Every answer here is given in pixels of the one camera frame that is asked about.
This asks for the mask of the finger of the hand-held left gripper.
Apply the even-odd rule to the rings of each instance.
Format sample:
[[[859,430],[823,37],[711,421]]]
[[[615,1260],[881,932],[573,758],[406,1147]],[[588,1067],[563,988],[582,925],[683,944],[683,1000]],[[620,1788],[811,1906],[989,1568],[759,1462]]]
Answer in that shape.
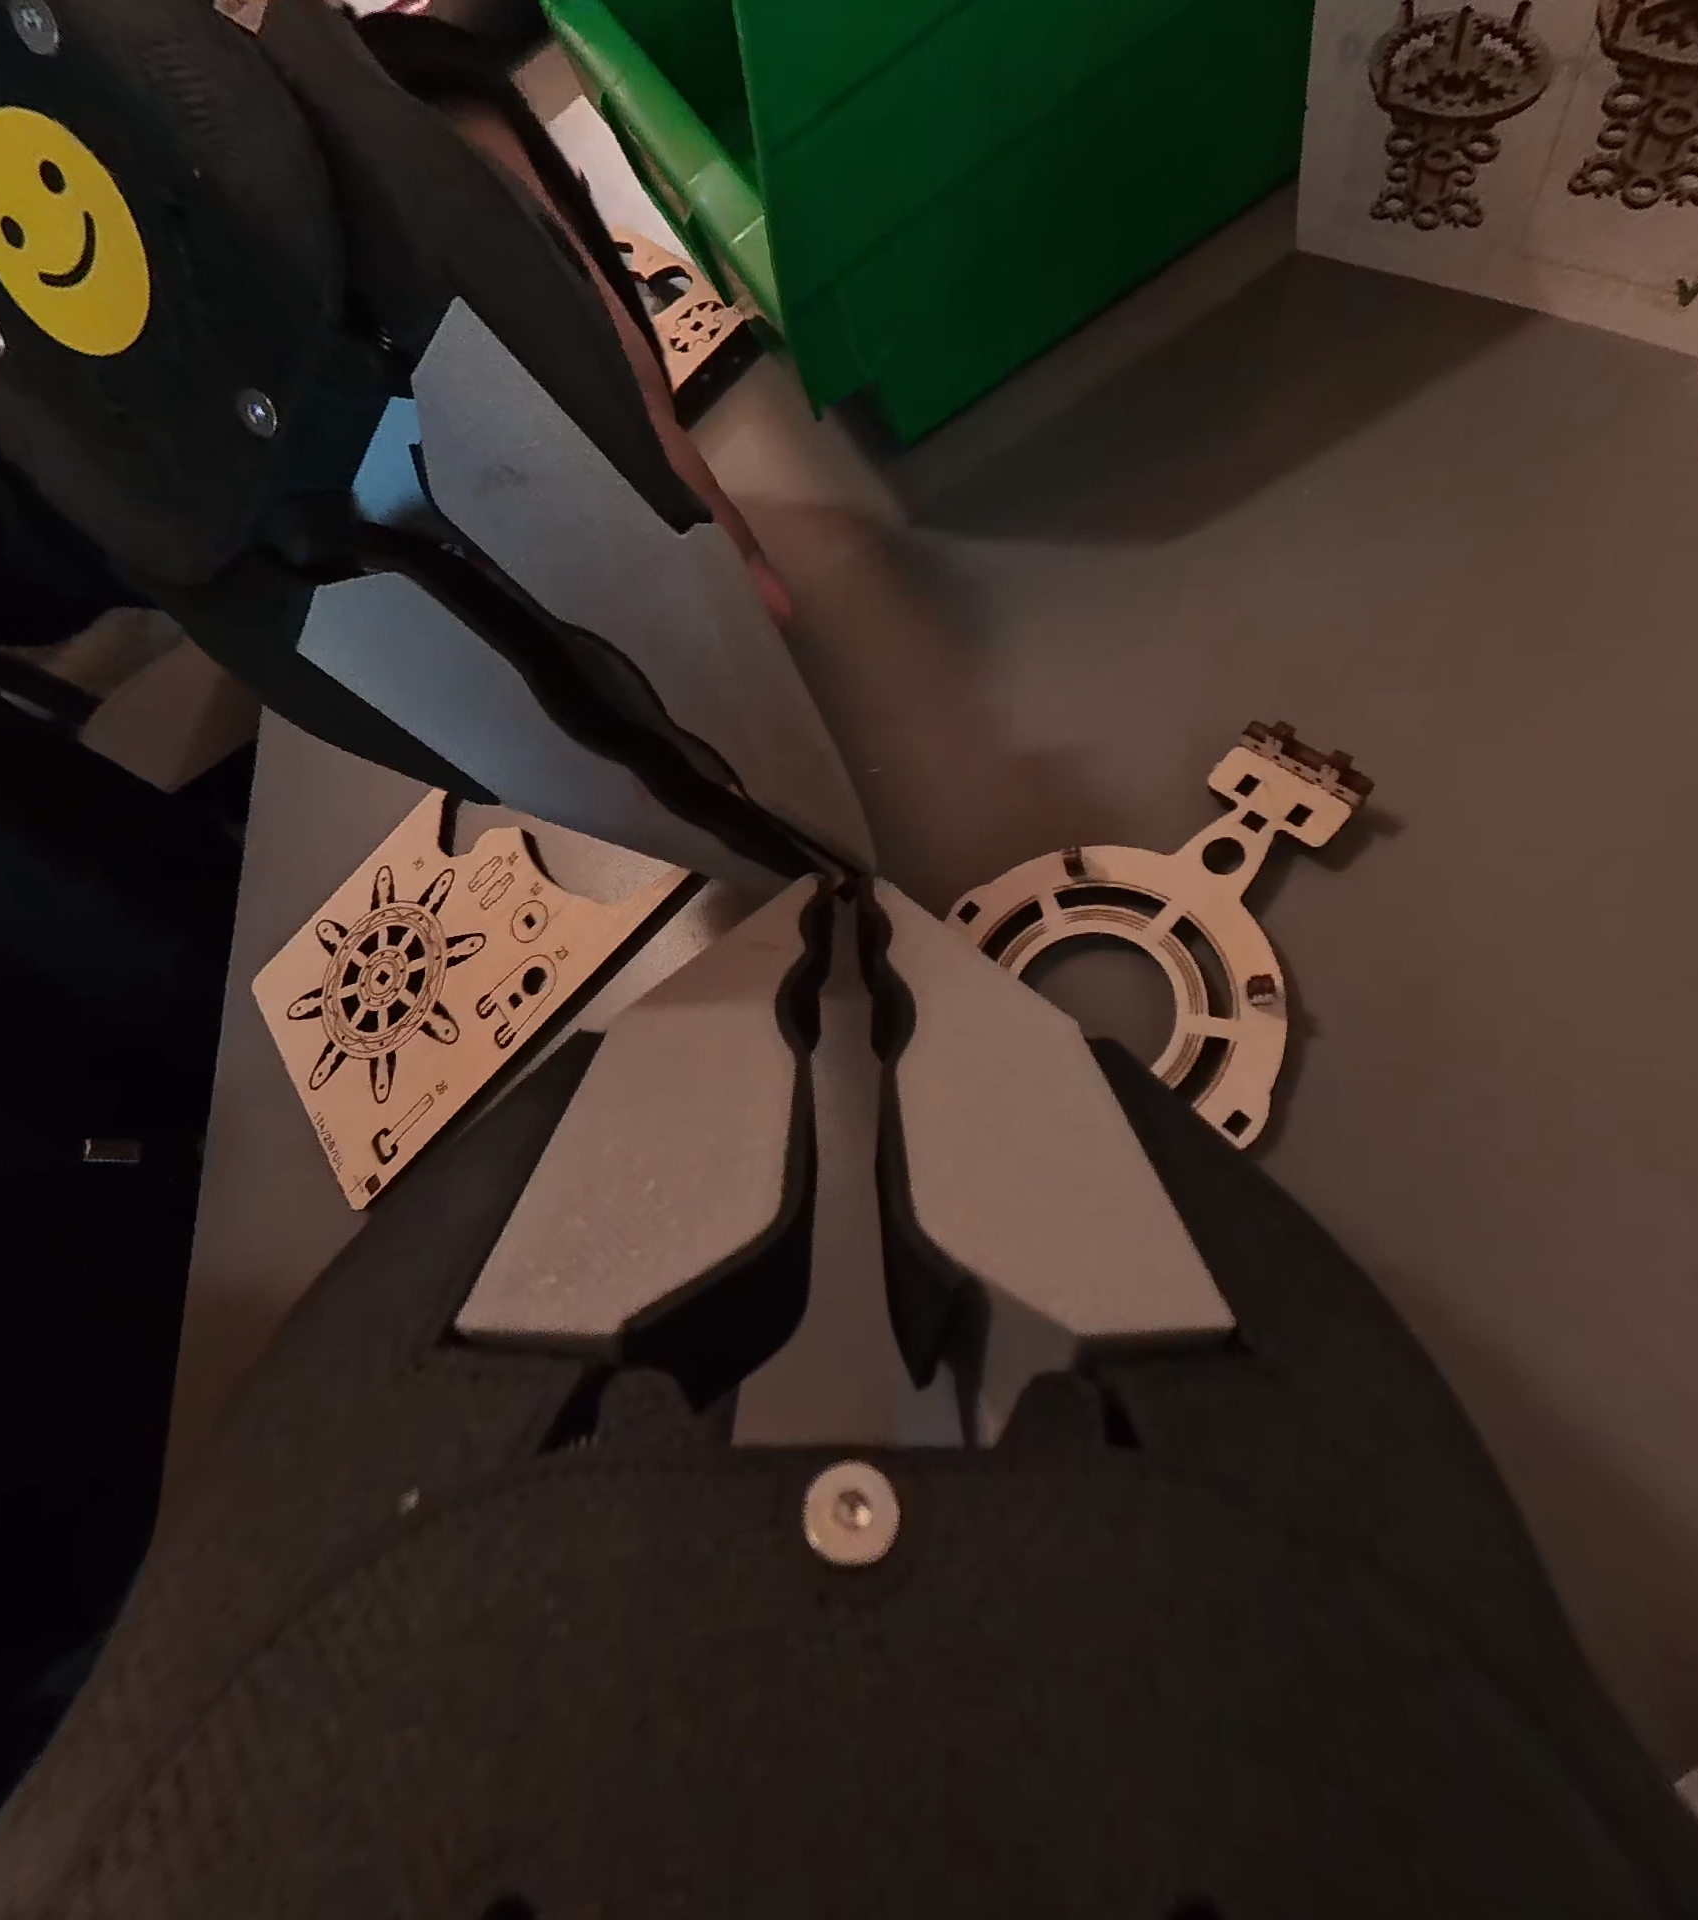
[[[728,804],[777,848],[872,872],[859,790],[728,531],[672,528],[466,299],[412,395],[432,501],[582,638],[608,722],[686,776],[669,807],[712,832]]]
[[[456,782],[471,797],[711,878],[807,876],[803,856],[736,852],[675,815],[635,772],[567,734],[517,665],[411,580],[319,585],[303,658],[441,758],[432,785]]]

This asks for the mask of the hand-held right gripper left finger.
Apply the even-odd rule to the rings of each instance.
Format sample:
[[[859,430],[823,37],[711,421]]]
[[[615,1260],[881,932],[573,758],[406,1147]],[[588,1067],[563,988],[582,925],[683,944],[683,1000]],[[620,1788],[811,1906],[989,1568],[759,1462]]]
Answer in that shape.
[[[807,1314],[833,884],[791,884],[604,1032],[466,1293],[461,1339],[719,1403]]]

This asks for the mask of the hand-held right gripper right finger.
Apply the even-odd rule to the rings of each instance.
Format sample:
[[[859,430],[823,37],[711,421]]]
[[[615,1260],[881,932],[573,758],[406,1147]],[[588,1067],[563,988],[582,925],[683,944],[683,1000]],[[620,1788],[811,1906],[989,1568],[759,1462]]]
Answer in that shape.
[[[871,888],[885,1299],[915,1384],[999,1441],[1040,1376],[1233,1337],[1233,1307],[1075,1019]]]

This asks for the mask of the small wooden parts sheet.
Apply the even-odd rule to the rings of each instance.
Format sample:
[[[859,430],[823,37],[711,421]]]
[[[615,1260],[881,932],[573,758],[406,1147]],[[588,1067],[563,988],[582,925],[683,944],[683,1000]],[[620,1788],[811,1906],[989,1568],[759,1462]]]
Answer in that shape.
[[[610,238],[644,306],[649,330],[672,385],[727,336],[755,327],[755,311],[719,296],[685,256],[652,238],[613,228]]]

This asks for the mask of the wooden parts sheet with wheel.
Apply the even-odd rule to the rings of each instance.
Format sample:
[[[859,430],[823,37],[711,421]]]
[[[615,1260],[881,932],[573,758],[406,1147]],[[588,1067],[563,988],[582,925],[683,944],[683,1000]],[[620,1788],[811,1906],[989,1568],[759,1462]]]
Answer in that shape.
[[[261,1018],[350,1208],[366,1209],[559,1038],[703,878],[647,856],[615,896],[548,856],[604,846],[511,817],[453,848],[456,806],[412,804],[252,982]]]

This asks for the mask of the person's left hand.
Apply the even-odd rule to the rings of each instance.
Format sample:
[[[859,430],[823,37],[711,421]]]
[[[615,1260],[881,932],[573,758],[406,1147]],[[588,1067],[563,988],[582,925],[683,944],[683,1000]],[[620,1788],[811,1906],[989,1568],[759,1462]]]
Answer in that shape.
[[[603,264],[588,251],[570,214],[553,195],[544,175],[537,172],[532,154],[520,141],[512,124],[496,108],[482,102],[456,102],[447,108],[447,115],[462,141],[482,154],[499,175],[517,182],[520,193],[537,201],[564,239],[581,249],[582,265],[597,290],[597,299],[604,306],[623,354],[633,366],[643,391],[649,425],[662,446],[671,467],[701,497],[711,518],[727,531],[777,625],[782,630],[791,628],[794,608],[789,587],[770,565],[746,518],[719,483],[715,467],[709,466],[677,418],[669,373],[656,362],[654,333],[649,323],[636,321],[631,314],[618,288],[604,274]]]

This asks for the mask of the black block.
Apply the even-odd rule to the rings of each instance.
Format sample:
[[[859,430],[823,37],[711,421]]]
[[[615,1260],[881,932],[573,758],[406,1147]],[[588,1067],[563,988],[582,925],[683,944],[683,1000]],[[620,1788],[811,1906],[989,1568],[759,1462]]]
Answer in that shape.
[[[695,428],[762,360],[764,345],[755,330],[740,330],[717,343],[672,385],[672,409],[678,424]]]

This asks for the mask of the beige box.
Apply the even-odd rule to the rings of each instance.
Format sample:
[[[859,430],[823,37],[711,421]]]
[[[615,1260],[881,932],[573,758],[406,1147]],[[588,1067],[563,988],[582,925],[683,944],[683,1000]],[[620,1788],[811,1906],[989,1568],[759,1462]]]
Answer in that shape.
[[[163,791],[176,793],[259,737],[259,696],[159,610],[100,616],[66,643],[63,667],[97,699],[77,737]]]

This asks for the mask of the light green bin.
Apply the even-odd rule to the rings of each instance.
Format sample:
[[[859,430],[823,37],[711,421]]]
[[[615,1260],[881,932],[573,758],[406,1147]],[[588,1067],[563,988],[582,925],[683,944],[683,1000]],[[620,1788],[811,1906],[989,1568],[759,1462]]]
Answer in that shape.
[[[734,3],[548,1],[544,14],[693,259],[787,333]]]

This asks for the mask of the green plastic box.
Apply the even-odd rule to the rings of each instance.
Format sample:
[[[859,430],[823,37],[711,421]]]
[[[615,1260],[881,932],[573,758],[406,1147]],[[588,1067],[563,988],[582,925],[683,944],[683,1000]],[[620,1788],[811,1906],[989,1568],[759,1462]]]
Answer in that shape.
[[[1297,175],[1310,1],[739,3],[782,333],[936,430]]]

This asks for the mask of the person's black clothing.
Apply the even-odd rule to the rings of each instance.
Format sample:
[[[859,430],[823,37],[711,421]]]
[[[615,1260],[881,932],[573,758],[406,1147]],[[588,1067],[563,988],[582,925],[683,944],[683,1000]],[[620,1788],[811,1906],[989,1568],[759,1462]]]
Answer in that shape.
[[[240,815],[81,737],[0,656],[0,1803],[155,1529]]]

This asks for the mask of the folded paper instruction sheet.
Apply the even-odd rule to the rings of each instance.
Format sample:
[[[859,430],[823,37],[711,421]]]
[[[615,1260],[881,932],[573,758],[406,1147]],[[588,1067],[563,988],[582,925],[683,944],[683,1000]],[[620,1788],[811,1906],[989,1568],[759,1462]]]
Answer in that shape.
[[[1318,1169],[1698,1846],[1698,3],[1324,3],[1299,214],[1391,367],[1308,611],[1401,821]]]

